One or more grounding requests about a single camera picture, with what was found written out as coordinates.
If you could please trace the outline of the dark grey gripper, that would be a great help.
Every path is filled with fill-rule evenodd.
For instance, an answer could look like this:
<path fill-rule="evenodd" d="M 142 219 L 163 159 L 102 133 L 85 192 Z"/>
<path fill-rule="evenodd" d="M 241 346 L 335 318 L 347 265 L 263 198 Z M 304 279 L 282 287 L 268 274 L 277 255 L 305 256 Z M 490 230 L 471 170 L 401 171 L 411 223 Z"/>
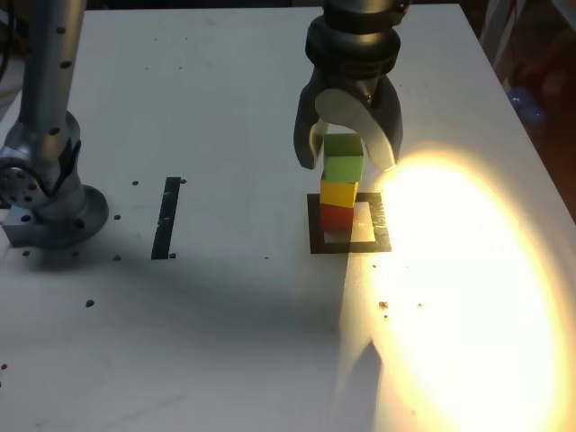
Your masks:
<path fill-rule="evenodd" d="M 302 167 L 317 165 L 327 122 L 358 134 L 381 171 L 396 167 L 403 137 L 401 105 L 387 76 L 357 78 L 313 69 L 294 123 L 293 146 Z"/>

